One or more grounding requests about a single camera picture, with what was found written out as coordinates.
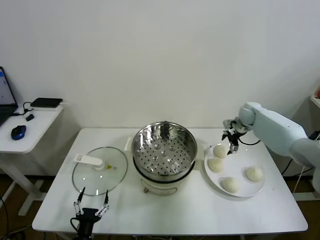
wooden floor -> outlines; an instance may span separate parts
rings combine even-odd
[[[36,181],[34,178],[29,178],[33,183]],[[44,184],[41,187],[43,192],[47,192],[52,184],[52,179],[47,179],[44,181]],[[7,188],[12,183],[12,180],[6,175],[0,175],[0,195],[3,196]],[[291,191],[293,190],[296,182],[288,181],[287,182]],[[299,183],[297,192],[310,192],[312,191],[312,186],[307,181],[302,181]],[[34,217],[37,214],[37,211],[41,205],[41,202],[33,203],[27,216],[18,216],[18,211],[22,206],[23,202],[27,197],[27,193],[18,185],[15,186],[14,190],[5,201],[5,204],[8,209],[9,217],[9,230],[18,228],[20,226],[29,226],[32,224]],[[309,202],[298,202],[298,205],[305,216],[309,228],[306,232],[298,233],[287,233],[281,234],[275,238],[275,240],[320,240],[320,201],[309,201]],[[7,217],[5,213],[5,208],[0,209],[0,239],[6,233],[6,222]],[[25,236],[27,240],[61,240],[62,238],[55,236],[53,233],[38,232],[32,229],[32,227],[27,228],[25,231]],[[246,236],[246,240],[251,240],[255,236]],[[106,235],[96,235],[95,240],[132,240],[131,236],[109,236]],[[177,237],[174,240],[199,240],[200,237]],[[239,236],[206,236],[204,240],[239,240]],[[144,236],[142,240],[152,240],[151,238]]]

computer mouse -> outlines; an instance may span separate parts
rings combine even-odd
[[[16,126],[14,129],[11,131],[11,138],[13,140],[19,140],[22,139],[25,136],[27,127],[26,125],[19,125]]]

power cord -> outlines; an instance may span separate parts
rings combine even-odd
[[[73,217],[73,218],[71,218],[70,219],[70,224],[71,224],[71,226],[73,227],[73,229],[76,231],[76,232],[78,232],[78,229],[75,227],[75,225],[74,225],[74,223],[72,222],[72,220],[77,220],[75,217]]]
[[[311,171],[312,169],[314,169],[314,168],[311,167],[311,168],[309,168],[308,170],[303,171],[301,174],[304,174],[304,173],[306,173],[306,172],[309,172],[309,171]],[[297,177],[297,176],[299,176],[299,175],[300,175],[300,173],[298,173],[298,174],[296,174],[296,175],[293,175],[293,176],[291,176],[291,177]]]
[[[287,169],[289,168],[290,164],[292,163],[293,159],[291,158],[291,160],[289,161],[289,163],[287,164],[287,166],[285,167],[285,169],[282,171],[281,175],[283,175]]]
[[[242,143],[242,144],[244,144],[244,145],[247,145],[247,146],[253,146],[253,145],[256,145],[256,144],[260,143],[261,140],[255,142],[255,143],[245,143],[245,142],[243,142],[243,141],[240,139],[240,137],[239,137],[239,142]]]
[[[31,112],[32,110],[33,110],[33,108],[32,109],[28,109],[28,108],[26,108],[26,104],[32,104],[32,102],[30,102],[30,101],[25,101],[24,103],[23,103],[23,113],[19,113],[19,112],[14,112],[14,113],[12,113],[11,114],[11,116],[21,116],[21,115],[25,115],[27,112]]]
[[[6,206],[5,201],[3,200],[2,196],[0,196],[0,199],[1,199],[2,203],[3,203],[4,210],[5,210],[5,214],[6,214],[6,234],[4,235],[4,239],[7,239],[8,233],[9,233],[9,215],[8,215],[8,209],[7,209],[7,206]]]

laptop screen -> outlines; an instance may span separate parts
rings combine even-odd
[[[12,95],[4,72],[0,68],[0,105],[15,105],[16,101]]]

white robotic arm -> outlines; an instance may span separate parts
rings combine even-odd
[[[320,144],[309,139],[299,124],[259,103],[247,102],[238,117],[223,121],[231,153],[238,150],[238,139],[253,130],[254,135],[276,154],[292,158],[300,165],[314,167],[313,187],[320,192]]]

